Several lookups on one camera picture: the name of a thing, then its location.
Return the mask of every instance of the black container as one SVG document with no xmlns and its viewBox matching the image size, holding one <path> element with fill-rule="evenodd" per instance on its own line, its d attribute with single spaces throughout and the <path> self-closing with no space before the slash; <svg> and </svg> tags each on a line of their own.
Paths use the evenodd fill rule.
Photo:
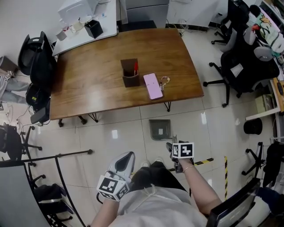
<svg viewBox="0 0 284 227">
<path fill-rule="evenodd" d="M 96 20 L 91 20 L 86 23 L 85 29 L 88 32 L 88 35 L 94 39 L 103 33 L 101 24 Z"/>
<path fill-rule="evenodd" d="M 246 134 L 260 135 L 262 132 L 262 121 L 260 118 L 247 121 L 244 123 L 244 131 Z"/>
</svg>

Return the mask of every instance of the wooden table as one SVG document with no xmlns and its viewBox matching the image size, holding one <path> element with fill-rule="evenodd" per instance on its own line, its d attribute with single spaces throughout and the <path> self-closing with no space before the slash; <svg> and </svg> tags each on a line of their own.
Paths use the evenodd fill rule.
<svg viewBox="0 0 284 227">
<path fill-rule="evenodd" d="M 138 59 L 141 85 L 124 86 L 121 59 Z M 203 96 L 193 62 L 177 29 L 119 33 L 59 55 L 50 119 Z M 150 100 L 143 75 L 170 77 L 164 97 Z"/>
</svg>

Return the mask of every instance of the phone case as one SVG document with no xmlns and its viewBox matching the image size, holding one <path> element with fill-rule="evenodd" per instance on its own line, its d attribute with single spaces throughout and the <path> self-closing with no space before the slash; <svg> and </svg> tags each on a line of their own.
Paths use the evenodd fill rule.
<svg viewBox="0 0 284 227">
<path fill-rule="evenodd" d="M 150 96 L 150 99 L 157 99 L 157 98 L 162 98 L 163 93 L 160 89 L 157 77 L 155 73 L 147 74 L 143 76 L 145 80 L 145 84 L 147 86 L 147 90 Z"/>
</svg>

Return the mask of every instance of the shoe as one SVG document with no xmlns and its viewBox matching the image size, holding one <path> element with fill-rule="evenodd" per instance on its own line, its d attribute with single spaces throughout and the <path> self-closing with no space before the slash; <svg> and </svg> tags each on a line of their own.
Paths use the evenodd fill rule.
<svg viewBox="0 0 284 227">
<path fill-rule="evenodd" d="M 141 166 L 141 168 L 142 167 L 150 167 L 150 162 L 148 160 L 145 160 L 145 161 L 141 162 L 140 166 Z"/>
<path fill-rule="evenodd" d="M 165 165 L 162 157 L 157 157 L 154 162 L 156 162 L 156 161 L 162 162 Z"/>
<path fill-rule="evenodd" d="M 66 205 L 66 207 L 67 207 L 67 211 L 70 213 L 70 214 L 74 214 L 74 210 L 72 209 L 72 207 L 70 207 L 69 205 L 68 205 L 68 203 L 66 203 L 64 200 L 61 200 L 65 205 Z"/>
</svg>

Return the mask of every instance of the white shirt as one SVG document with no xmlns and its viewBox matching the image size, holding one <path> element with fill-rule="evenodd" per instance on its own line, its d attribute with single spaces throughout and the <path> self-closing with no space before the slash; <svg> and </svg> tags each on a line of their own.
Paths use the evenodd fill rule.
<svg viewBox="0 0 284 227">
<path fill-rule="evenodd" d="M 205 227 L 207 219 L 189 194 L 175 188 L 151 188 L 126 194 L 110 227 Z"/>
</svg>

